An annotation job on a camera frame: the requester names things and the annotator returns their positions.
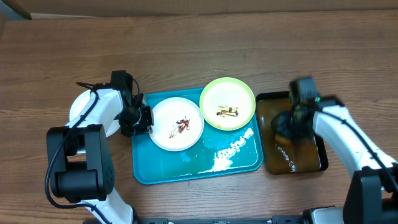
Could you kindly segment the green and yellow sponge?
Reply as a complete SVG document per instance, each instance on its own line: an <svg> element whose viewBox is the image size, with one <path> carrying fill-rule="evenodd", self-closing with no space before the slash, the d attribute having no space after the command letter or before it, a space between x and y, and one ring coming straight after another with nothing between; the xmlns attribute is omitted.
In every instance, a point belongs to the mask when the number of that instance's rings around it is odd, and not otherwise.
<svg viewBox="0 0 398 224"><path fill-rule="evenodd" d="M292 145L292 140L290 136L286 136L280 133L275 133L275 142L278 145L282 145L282 146L291 146Z"/></svg>

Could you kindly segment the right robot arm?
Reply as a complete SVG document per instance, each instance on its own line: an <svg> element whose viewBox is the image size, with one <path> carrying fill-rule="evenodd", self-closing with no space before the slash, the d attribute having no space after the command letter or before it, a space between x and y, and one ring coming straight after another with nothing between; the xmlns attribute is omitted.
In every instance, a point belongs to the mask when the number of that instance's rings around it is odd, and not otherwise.
<svg viewBox="0 0 398 224"><path fill-rule="evenodd" d="M289 100L291 109L271 121L275 140L288 145L319 136L351 177L342 207L305 210L298 223L397 223L397 161L375 145L336 96L321 96L313 78L291 81Z"/></svg>

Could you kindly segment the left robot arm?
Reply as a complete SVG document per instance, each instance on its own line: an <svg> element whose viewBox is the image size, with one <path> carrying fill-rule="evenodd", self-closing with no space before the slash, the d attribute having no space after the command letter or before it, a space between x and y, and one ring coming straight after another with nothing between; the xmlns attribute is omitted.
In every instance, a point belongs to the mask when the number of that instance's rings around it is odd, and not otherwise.
<svg viewBox="0 0 398 224"><path fill-rule="evenodd" d="M137 81L125 70L108 83L80 83L90 91L87 105L66 125L48 130L47 200L56 208L85 207L100 223L140 223L134 209L114 187L115 174L106 132L117 121L121 134L152 132L153 112Z"/></svg>

